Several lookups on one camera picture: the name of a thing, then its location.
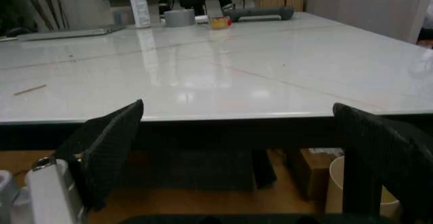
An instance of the wooden stick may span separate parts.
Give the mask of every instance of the wooden stick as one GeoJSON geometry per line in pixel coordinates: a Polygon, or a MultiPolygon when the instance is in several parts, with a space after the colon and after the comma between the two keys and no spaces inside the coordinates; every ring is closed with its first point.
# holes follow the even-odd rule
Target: wooden stick
{"type": "Polygon", "coordinates": [[[27,93],[27,92],[30,92],[30,91],[34,91],[34,90],[37,90],[37,89],[40,89],[40,88],[44,88],[46,86],[47,85],[36,86],[36,87],[30,88],[30,89],[27,89],[27,90],[24,90],[24,91],[20,91],[20,92],[14,93],[14,96],[19,96],[21,94],[24,94],[24,93],[27,93]]]}

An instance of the white bottle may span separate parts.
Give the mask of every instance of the white bottle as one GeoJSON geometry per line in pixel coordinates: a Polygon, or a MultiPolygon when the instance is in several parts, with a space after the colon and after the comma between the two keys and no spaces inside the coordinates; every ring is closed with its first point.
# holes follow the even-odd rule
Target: white bottle
{"type": "Polygon", "coordinates": [[[135,27],[149,27],[151,22],[147,0],[131,0],[131,7],[134,14],[135,27]]]}

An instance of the white table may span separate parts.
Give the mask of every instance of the white table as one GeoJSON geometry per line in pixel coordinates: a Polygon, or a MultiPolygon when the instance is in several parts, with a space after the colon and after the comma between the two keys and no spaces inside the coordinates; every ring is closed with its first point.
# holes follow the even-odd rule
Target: white table
{"type": "Polygon", "coordinates": [[[334,102],[433,113],[432,50],[307,13],[4,42],[0,58],[3,125],[82,123],[139,98],[149,123],[326,118],[334,102]]]}

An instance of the white cylinder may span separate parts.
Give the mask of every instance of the white cylinder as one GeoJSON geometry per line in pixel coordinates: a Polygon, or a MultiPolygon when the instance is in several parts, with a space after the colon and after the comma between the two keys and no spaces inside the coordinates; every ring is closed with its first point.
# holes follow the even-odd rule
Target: white cylinder
{"type": "MultiPolygon", "coordinates": [[[[329,183],[326,199],[326,213],[342,213],[343,210],[344,156],[332,161],[329,166],[329,183]]],[[[380,215],[398,220],[400,217],[399,201],[382,186],[380,215]]]]}
{"type": "Polygon", "coordinates": [[[134,15],[135,27],[143,28],[150,26],[150,15],[147,0],[130,0],[132,14],[134,15]]]}

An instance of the wall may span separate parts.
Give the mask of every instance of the wall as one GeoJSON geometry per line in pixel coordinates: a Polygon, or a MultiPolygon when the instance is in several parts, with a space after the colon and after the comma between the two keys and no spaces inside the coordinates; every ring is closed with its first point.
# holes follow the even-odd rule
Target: wall
{"type": "Polygon", "coordinates": [[[429,0],[306,0],[306,11],[414,43],[429,0]]]}

